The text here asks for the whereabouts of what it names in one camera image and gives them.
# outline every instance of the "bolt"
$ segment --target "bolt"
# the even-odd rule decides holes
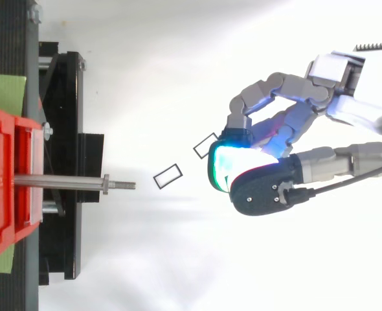
[[[41,5],[32,5],[28,10],[28,18],[34,24],[41,24],[43,21],[43,8]]]
[[[86,71],[86,61],[85,60],[80,60],[79,61],[79,69],[81,71]]]
[[[50,136],[53,135],[53,129],[48,122],[43,124],[44,140],[48,141]]]

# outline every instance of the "threaded rod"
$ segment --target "threaded rod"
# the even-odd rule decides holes
[[[104,194],[107,194],[108,189],[136,189],[136,183],[110,181],[109,175],[105,175],[104,178],[57,175],[15,175],[14,183],[16,186],[46,189],[103,191]]]

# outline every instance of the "robotic hand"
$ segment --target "robotic hand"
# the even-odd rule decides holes
[[[252,125],[249,115],[276,96],[295,104]],[[234,97],[230,111],[210,147],[208,177],[243,214],[284,211],[320,193],[382,176],[382,143],[290,154],[292,144],[321,115],[382,135],[382,44],[319,55],[304,78],[273,73]],[[293,187],[347,174],[353,178],[320,189]]]

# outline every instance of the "metal rod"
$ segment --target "metal rod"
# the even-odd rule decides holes
[[[136,189],[136,183],[110,181],[109,175],[107,174],[104,178],[57,175],[15,175],[14,183],[17,186],[46,189],[103,191],[104,194],[107,194],[109,189]]]
[[[52,60],[51,57],[39,57],[38,69],[47,70],[50,66],[51,60]]]
[[[57,208],[56,202],[54,201],[44,201],[43,202],[43,214],[58,214],[59,210]]]

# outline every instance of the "black rectangle outline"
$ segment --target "black rectangle outline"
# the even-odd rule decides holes
[[[193,147],[194,151],[196,152],[197,156],[202,160],[204,159],[206,156],[208,156],[208,152],[203,156],[201,157],[200,154],[197,152],[197,148],[199,145],[201,145],[202,143],[204,143],[208,138],[210,138],[212,135],[214,135],[214,137],[218,140],[218,137],[215,133],[211,133],[210,135],[208,135],[206,138],[204,138],[197,146]]]
[[[158,184],[158,181],[157,181],[157,177],[160,176],[160,175],[162,175],[162,174],[164,174],[165,172],[169,171],[169,170],[170,170],[171,168],[173,168],[173,167],[177,167],[178,172],[179,172],[179,176],[176,177],[176,178],[174,178],[173,180],[169,181],[168,183],[166,183],[163,187],[160,187],[159,184]],[[183,176],[184,176],[183,173],[181,172],[181,170],[179,169],[179,167],[178,167],[178,165],[177,165],[177,163],[176,163],[176,164],[174,164],[174,165],[168,167],[168,168],[167,168],[166,170],[164,170],[163,172],[161,172],[161,173],[155,175],[155,176],[153,177],[153,180],[155,180],[155,183],[157,184],[159,190],[161,190],[162,188],[165,188],[165,187],[168,186],[170,183],[172,183],[173,181],[175,181],[175,180],[177,180],[178,178],[181,178],[181,177],[183,177]]]

